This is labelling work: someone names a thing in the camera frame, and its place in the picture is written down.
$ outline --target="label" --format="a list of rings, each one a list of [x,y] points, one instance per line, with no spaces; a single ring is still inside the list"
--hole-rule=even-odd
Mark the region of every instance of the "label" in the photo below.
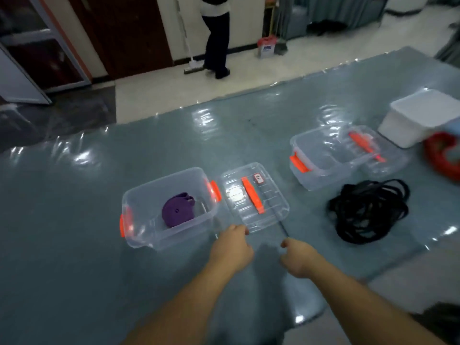
[[[254,179],[256,180],[257,184],[262,184],[264,182],[264,179],[260,175],[260,173],[254,174]]]

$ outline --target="person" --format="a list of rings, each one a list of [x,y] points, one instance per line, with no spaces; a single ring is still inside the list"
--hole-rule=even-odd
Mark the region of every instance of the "person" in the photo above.
[[[225,66],[230,41],[230,5],[228,0],[201,0],[201,17],[211,34],[206,43],[204,68],[220,80],[230,75]]]
[[[244,225],[231,225],[215,241],[204,269],[124,345],[199,345],[207,321],[230,279],[253,259]],[[309,278],[321,291],[353,345],[445,344],[411,317],[328,263],[305,242],[286,238],[281,264],[297,278]]]

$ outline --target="hand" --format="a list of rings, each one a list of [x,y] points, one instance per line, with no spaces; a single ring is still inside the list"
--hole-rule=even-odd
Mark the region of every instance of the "hand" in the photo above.
[[[322,259],[312,246],[293,238],[285,238],[281,248],[287,248],[286,254],[281,255],[281,265],[297,278],[310,278],[312,269]]]
[[[228,226],[213,244],[209,264],[217,264],[232,275],[243,270],[254,258],[254,250],[246,243],[246,235],[249,235],[246,226]]]

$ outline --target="coiled black rope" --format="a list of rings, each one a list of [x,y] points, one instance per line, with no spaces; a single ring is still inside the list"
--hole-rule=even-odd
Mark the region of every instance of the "coiled black rope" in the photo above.
[[[402,189],[387,185],[390,182],[397,182]],[[402,180],[365,180],[344,185],[340,195],[328,202],[328,210],[337,215],[335,230],[340,238],[362,245],[385,237],[398,220],[409,214],[409,196],[409,186]]]

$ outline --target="black pants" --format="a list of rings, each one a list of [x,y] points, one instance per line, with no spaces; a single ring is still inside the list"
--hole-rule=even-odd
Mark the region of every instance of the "black pants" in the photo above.
[[[206,44],[204,65],[216,74],[224,73],[227,70],[225,61],[230,40],[230,13],[219,17],[203,17],[203,20],[211,32]]]

